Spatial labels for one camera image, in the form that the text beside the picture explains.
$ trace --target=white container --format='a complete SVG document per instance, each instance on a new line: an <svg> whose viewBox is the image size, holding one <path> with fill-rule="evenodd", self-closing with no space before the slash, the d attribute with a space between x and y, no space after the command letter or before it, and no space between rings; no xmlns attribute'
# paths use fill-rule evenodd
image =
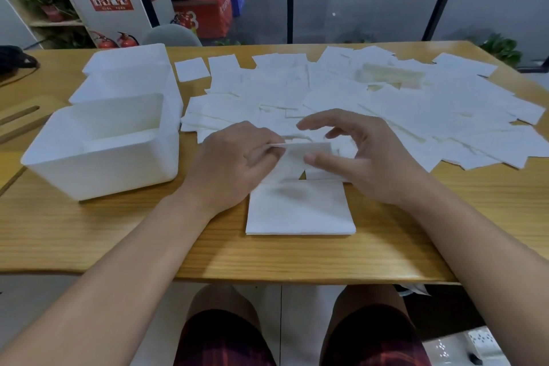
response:
<svg viewBox="0 0 549 366"><path fill-rule="evenodd" d="M172 180L179 132L162 94L96 100L51 115L21 163L74 200Z"/></svg>
<svg viewBox="0 0 549 366"><path fill-rule="evenodd" d="M161 93L166 96L168 104L175 115L174 118L178 121L181 119L183 100L170 63L125 66L91 73L72 94L69 102L75 105L92 100L152 93Z"/></svg>
<svg viewBox="0 0 549 366"><path fill-rule="evenodd" d="M90 75L96 71L108 69L169 63L166 46L163 43L153 43L152 45L98 51L92 55L82 72Z"/></svg>

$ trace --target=plaid shorts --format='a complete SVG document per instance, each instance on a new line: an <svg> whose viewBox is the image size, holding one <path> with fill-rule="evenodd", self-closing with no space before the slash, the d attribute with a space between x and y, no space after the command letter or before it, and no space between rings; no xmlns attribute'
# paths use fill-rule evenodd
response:
<svg viewBox="0 0 549 366"><path fill-rule="evenodd" d="M430 366L407 316L387 305L346 317L326 346L322 366ZM183 327L174 366L275 366L257 328L222 310L192 316Z"/></svg>

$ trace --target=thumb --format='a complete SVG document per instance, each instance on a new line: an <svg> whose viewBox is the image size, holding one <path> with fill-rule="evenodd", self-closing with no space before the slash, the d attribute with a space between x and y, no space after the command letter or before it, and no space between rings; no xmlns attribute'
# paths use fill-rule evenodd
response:
<svg viewBox="0 0 549 366"><path fill-rule="evenodd" d="M303 155L305 163L315 168L324 169L346 179L353 177L357 171L359 162L352 158L342 158L340 156L326 154L325 152L309 152Z"/></svg>

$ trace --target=chair backrest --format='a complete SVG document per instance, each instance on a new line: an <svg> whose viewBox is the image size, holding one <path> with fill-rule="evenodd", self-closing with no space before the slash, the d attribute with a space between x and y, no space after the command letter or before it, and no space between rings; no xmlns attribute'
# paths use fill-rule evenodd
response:
<svg viewBox="0 0 549 366"><path fill-rule="evenodd" d="M160 25L149 30L143 39L143 45L151 43L163 43L166 46L202 46L194 32L175 23Z"/></svg>

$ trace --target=wooden table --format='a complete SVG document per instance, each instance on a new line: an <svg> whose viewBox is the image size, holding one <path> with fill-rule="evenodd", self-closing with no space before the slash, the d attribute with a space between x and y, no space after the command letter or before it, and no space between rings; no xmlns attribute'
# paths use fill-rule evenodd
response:
<svg viewBox="0 0 549 366"><path fill-rule="evenodd" d="M490 78L523 99L549 107L549 92L468 42L380 43L400 59L427 62L445 51L500 65ZM325 45L169 48L173 61L235 53L242 67L252 55L305 52L318 59ZM94 50L34 51L42 68L0 88L2 108L37 94L66 100L84 81L81 69ZM185 104L203 94L210 78L180 83ZM549 135L549 113L537 129ZM24 151L38 130L0 145ZM158 201L181 185L196 151L196 134L181 134L180 171L161 185L70 201L27 170L0 197L0 272L84 272L133 229ZM549 258L549 159L530 158L525 169L503 164L471 171L440 163L434 175L506 231ZM357 233L348 237L246 236L247 200L217 216L202 233L177 277L189 280L296 281L318 284L453 282L454 275L404 212L367 200L350 184L345 192Z"/></svg>

